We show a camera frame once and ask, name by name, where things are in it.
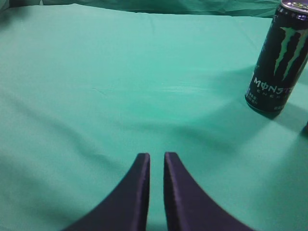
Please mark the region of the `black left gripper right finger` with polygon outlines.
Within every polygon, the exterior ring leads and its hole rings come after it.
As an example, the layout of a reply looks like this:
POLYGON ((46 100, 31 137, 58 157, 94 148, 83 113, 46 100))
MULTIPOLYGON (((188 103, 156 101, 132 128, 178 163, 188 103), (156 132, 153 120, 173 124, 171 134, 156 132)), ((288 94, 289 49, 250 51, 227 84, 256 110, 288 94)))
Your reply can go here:
POLYGON ((198 185, 178 154, 164 156, 164 206, 169 231, 251 231, 198 185))

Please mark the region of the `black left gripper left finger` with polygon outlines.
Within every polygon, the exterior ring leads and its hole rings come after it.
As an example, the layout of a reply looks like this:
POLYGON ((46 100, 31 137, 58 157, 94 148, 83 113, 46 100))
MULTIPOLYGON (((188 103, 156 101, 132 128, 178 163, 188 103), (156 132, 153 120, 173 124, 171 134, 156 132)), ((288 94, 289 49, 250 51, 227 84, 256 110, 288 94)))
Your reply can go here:
POLYGON ((140 153, 113 191, 65 231, 144 231, 150 195, 150 155, 140 153))

